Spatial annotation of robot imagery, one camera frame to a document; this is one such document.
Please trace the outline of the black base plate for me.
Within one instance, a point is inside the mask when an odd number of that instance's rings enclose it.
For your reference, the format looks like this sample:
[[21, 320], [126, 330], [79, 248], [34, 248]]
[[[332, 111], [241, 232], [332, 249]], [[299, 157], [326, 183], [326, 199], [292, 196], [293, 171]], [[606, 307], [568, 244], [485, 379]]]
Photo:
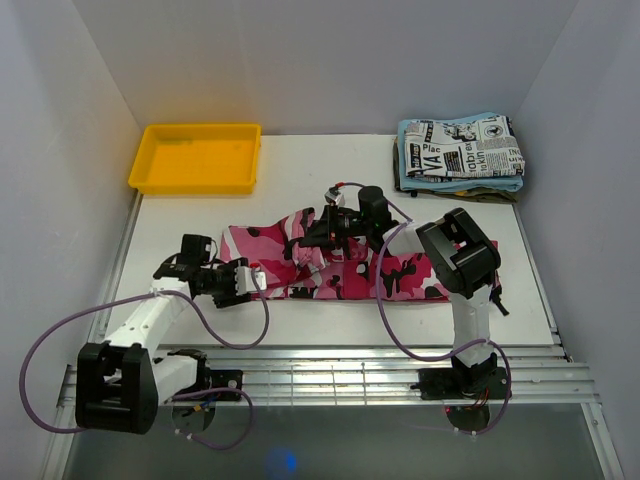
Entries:
[[422, 400], [503, 400], [507, 395], [507, 374], [502, 367], [476, 380], [454, 368], [424, 368], [417, 373], [411, 389], [418, 390]]
[[188, 392], [227, 388], [227, 391], [202, 394], [196, 396], [196, 399], [201, 402], [232, 402], [239, 401], [242, 396], [239, 393], [230, 392], [230, 389], [241, 390], [242, 386], [243, 372], [241, 370], [211, 370], [205, 368], [198, 375], [196, 383], [188, 389]]

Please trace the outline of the yellow plastic tray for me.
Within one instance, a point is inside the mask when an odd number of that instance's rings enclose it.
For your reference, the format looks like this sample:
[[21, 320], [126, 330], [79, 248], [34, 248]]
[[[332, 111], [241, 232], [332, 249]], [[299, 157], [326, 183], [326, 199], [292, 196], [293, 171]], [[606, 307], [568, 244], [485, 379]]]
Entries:
[[128, 185], [144, 195], [249, 195], [261, 134], [251, 123], [149, 125]]

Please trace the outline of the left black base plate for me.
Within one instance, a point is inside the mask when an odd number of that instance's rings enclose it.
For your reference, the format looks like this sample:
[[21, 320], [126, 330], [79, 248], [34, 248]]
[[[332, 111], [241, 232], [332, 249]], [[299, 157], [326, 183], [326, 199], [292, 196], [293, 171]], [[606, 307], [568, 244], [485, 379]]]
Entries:
[[241, 370], [211, 370], [205, 368], [198, 375], [196, 383], [188, 389], [188, 392], [227, 388], [227, 391], [202, 394], [196, 396], [196, 399], [201, 402], [232, 402], [239, 401], [242, 396], [239, 393], [230, 392], [230, 389], [241, 390], [242, 386], [243, 372]]

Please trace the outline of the aluminium rail frame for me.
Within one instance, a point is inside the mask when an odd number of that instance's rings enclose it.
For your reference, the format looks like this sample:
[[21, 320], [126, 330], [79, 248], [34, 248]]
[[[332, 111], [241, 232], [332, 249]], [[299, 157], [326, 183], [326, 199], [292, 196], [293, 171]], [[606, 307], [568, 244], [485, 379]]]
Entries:
[[[153, 238], [163, 218], [174, 216], [179, 231], [187, 232], [207, 219], [221, 226], [240, 215], [256, 221], [266, 209], [267, 203], [258, 199], [137, 197], [108, 284], [109, 296], [131, 293], [141, 285], [144, 269], [160, 250]], [[468, 211], [502, 250], [500, 277], [508, 314], [491, 311], [491, 336], [509, 357], [514, 403], [577, 405], [603, 476], [622, 478], [593, 375], [564, 348], [518, 210], [507, 204], [471, 203]], [[219, 329], [217, 337], [194, 312], [186, 311], [161, 340], [160, 352], [198, 349], [215, 365], [242, 369], [253, 400], [267, 408], [414, 405], [418, 397], [409, 389], [410, 380], [453, 339], [451, 310], [443, 303], [386, 309], [398, 334], [416, 349], [416, 359], [393, 345], [372, 301], [278, 301], [271, 307], [269, 332], [257, 347], [246, 337], [259, 329], [249, 320], [248, 307], [217, 312], [204, 304], [203, 310]]]

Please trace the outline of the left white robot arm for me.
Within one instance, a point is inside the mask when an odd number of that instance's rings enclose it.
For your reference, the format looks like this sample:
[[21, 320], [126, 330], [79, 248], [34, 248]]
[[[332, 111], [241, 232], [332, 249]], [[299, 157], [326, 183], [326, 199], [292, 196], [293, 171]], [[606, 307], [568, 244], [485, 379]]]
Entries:
[[144, 434], [159, 406], [181, 395], [200, 401], [237, 401], [230, 380], [236, 371], [210, 370], [196, 349], [157, 353], [167, 332], [198, 296], [222, 309], [249, 302], [266, 286], [260, 268], [245, 257], [214, 259], [212, 238], [186, 234], [178, 253], [153, 274], [148, 294], [100, 343], [87, 343], [77, 357], [76, 413], [79, 427]]

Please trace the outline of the newspaper print folded trousers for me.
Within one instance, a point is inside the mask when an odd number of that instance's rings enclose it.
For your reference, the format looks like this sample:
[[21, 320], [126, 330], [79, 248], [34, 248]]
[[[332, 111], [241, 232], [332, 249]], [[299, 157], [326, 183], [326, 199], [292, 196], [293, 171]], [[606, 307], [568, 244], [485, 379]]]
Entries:
[[515, 193], [524, 183], [526, 162], [506, 115], [402, 120], [396, 149], [399, 187], [405, 191]]

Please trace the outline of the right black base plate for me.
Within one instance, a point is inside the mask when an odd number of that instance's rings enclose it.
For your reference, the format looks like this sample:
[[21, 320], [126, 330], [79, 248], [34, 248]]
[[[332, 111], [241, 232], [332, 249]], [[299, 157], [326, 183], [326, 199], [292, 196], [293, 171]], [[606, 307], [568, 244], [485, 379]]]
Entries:
[[507, 395], [507, 374], [502, 367], [476, 380], [454, 368], [424, 368], [417, 373], [411, 389], [418, 390], [422, 400], [503, 400]]

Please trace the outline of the pink camouflage trousers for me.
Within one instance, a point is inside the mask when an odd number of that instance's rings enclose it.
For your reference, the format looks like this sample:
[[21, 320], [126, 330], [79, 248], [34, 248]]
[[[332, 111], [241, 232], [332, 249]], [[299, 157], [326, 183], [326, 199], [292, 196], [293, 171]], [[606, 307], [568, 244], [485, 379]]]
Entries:
[[[266, 273], [268, 299], [375, 299], [377, 254], [365, 238], [351, 238], [346, 249], [297, 245], [305, 229], [319, 219], [313, 208], [298, 210], [271, 226], [230, 226], [222, 234], [220, 258], [246, 257]], [[382, 298], [390, 301], [447, 301], [429, 260], [421, 255], [386, 256]], [[496, 273], [491, 301], [501, 302]]]

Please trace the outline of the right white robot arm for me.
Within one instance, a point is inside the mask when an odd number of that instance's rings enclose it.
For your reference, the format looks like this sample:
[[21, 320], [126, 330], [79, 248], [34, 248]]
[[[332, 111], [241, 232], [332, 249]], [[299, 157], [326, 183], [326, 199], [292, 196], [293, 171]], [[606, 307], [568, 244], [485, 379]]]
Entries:
[[448, 291], [454, 345], [448, 368], [422, 369], [414, 389], [427, 399], [488, 400], [498, 378], [497, 347], [490, 339], [489, 304], [501, 257], [494, 244], [462, 208], [423, 225], [410, 217], [393, 219], [398, 208], [378, 186], [360, 186], [359, 207], [341, 206], [342, 185], [325, 194], [321, 217], [308, 226], [297, 245], [346, 249], [351, 238], [365, 238], [377, 254], [375, 298], [382, 298], [382, 263], [386, 256], [425, 256], [438, 282]]

